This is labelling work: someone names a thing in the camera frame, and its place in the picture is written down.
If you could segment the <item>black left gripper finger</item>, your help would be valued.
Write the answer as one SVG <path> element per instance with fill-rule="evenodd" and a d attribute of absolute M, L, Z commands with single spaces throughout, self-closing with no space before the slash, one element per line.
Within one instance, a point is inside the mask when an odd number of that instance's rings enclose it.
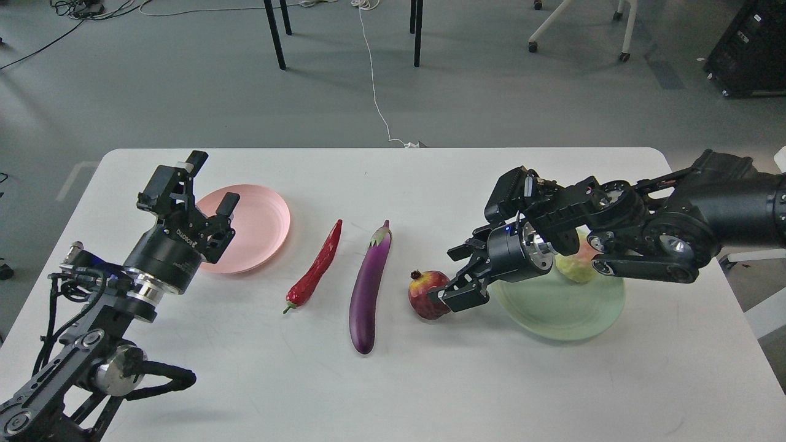
<path fill-rule="evenodd" d="M 158 166 L 144 190 L 138 193 L 136 208 L 154 215 L 174 215 L 195 209 L 193 179 L 209 155 L 194 150 L 185 162 L 174 167 Z"/>
<path fill-rule="evenodd" d="M 238 203 L 239 194 L 227 192 L 219 202 L 214 215 L 207 218 L 206 227 L 203 230 L 205 262 L 218 263 L 233 241 L 235 230 L 232 227 L 232 217 Z"/>

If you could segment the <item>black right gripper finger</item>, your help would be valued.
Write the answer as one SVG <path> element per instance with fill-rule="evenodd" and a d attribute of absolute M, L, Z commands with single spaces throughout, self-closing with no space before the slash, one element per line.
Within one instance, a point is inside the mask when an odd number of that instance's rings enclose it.
<path fill-rule="evenodd" d="M 467 273 L 457 275 L 443 287 L 429 291 L 432 300 L 440 300 L 452 312 L 483 306 L 489 302 L 488 279 Z"/>
<path fill-rule="evenodd" d="M 460 262 L 461 260 L 466 260 L 466 258 L 470 260 L 472 258 L 480 258 L 480 260 L 486 262 L 489 258 L 488 238 L 471 237 L 464 241 L 464 243 L 448 249 L 447 255 L 454 262 Z"/>

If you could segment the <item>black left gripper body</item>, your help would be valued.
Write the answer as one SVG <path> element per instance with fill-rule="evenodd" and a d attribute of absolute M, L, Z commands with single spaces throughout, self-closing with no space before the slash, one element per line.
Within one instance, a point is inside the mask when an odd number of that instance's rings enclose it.
<path fill-rule="evenodd" d="M 207 218 L 195 212 L 159 220 L 141 236 L 123 267 L 148 274 L 176 293 L 184 293 L 205 262 L 203 230 Z"/>

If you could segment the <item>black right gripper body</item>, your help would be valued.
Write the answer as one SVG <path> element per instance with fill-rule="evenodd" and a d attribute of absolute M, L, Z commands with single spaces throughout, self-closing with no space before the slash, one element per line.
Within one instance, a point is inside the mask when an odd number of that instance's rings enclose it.
<path fill-rule="evenodd" d="M 473 273 L 487 283 L 520 282 L 546 275 L 554 254 L 526 221 L 509 223 L 491 230 L 479 266 Z"/>

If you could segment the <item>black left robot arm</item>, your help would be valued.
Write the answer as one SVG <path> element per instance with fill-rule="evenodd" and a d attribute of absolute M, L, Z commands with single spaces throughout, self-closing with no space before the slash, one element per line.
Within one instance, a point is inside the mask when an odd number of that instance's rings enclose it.
<path fill-rule="evenodd" d="M 194 372 L 150 361 L 124 335 L 134 320 L 153 322 L 160 300 L 184 293 L 234 238 L 239 194 L 226 193 L 213 215 L 196 206 L 193 180 L 207 159 L 194 150 L 155 170 L 136 204 L 155 225 L 125 263 L 76 242 L 50 275 L 47 332 L 31 380 L 2 404 L 3 441 L 98 441 L 122 403 L 194 385 Z"/>

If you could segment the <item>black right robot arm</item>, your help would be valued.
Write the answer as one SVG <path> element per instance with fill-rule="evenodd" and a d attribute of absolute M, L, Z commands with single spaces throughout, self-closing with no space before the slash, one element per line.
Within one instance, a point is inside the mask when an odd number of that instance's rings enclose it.
<path fill-rule="evenodd" d="M 710 149 L 689 168 L 636 184 L 590 176 L 562 187 L 514 168 L 489 196 L 488 223 L 448 251 L 466 265 L 427 297 L 454 312 L 486 304 L 489 284 L 546 275 L 556 255 L 577 254 L 579 227 L 597 252 L 593 271 L 689 284 L 725 246 L 783 248 L 784 190 L 784 174 Z"/>

